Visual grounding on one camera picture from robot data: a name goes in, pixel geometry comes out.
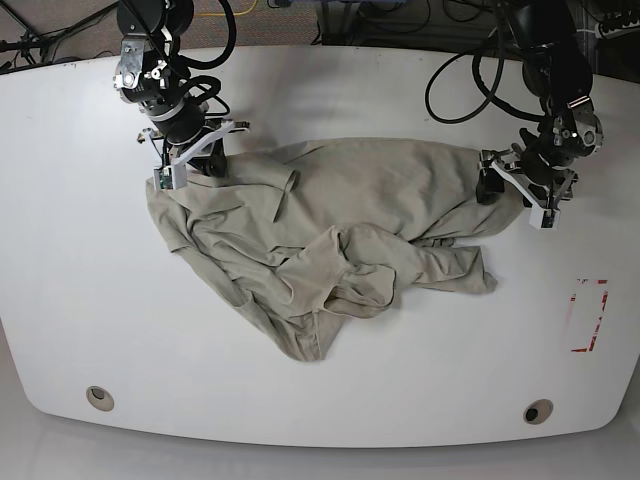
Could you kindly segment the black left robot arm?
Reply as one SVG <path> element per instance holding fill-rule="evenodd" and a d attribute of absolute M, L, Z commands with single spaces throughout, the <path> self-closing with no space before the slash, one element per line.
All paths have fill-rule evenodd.
<path fill-rule="evenodd" d="M 491 204 L 512 184 L 530 207 L 550 216 L 571 196 L 577 181 L 572 162 L 592 155 L 604 139 L 591 99 L 593 73 L 565 2 L 494 1 L 491 10 L 494 32 L 468 53 L 483 102 L 458 118 L 433 118 L 456 125 L 495 105 L 516 119 L 535 123 L 536 132 L 521 129 L 520 144 L 482 154 L 476 198 Z M 521 111 L 497 95 L 509 45 L 522 61 L 526 87 L 539 100 L 539 114 Z"/>

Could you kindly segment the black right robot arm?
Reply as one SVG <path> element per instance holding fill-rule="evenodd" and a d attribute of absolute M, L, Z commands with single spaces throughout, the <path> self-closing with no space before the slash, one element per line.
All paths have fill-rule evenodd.
<path fill-rule="evenodd" d="M 225 47 L 214 59 L 201 61 L 180 53 L 181 36 L 195 17 L 193 2 L 118 3 L 123 38 L 114 88 L 152 123 L 137 142 L 149 147 L 158 162 L 152 177 L 158 191 L 185 187 L 190 168 L 226 177 L 224 138 L 249 129 L 247 122 L 229 117 L 230 107 L 220 97 L 221 81 L 209 74 L 230 58 L 237 39 L 230 3 L 220 6 L 227 26 Z"/>

